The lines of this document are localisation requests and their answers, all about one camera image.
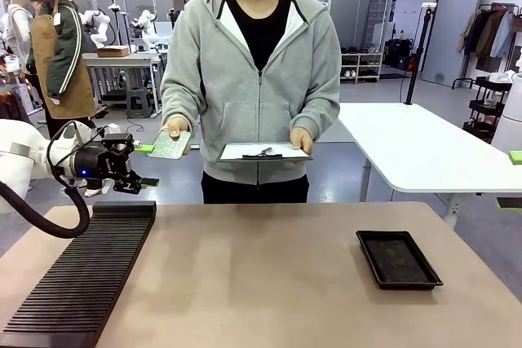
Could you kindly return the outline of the person's right hand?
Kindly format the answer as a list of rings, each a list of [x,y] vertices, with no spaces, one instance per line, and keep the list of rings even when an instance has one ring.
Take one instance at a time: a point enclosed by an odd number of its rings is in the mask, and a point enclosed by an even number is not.
[[[178,139],[183,132],[191,131],[187,120],[182,116],[169,118],[161,130],[166,131],[174,140]]]

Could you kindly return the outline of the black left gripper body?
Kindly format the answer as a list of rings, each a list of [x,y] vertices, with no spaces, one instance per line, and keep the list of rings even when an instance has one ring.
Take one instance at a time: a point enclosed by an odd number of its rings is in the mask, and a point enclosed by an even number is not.
[[[126,181],[131,172],[132,148],[86,146],[74,153],[74,174],[79,178]]]

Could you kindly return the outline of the person's left hand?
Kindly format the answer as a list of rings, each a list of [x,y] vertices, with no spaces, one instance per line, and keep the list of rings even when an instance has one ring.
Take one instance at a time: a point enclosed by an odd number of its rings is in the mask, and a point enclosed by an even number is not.
[[[312,156],[313,140],[312,136],[306,129],[302,127],[294,127],[290,132],[290,142],[292,143],[293,149],[301,150],[309,157]]]

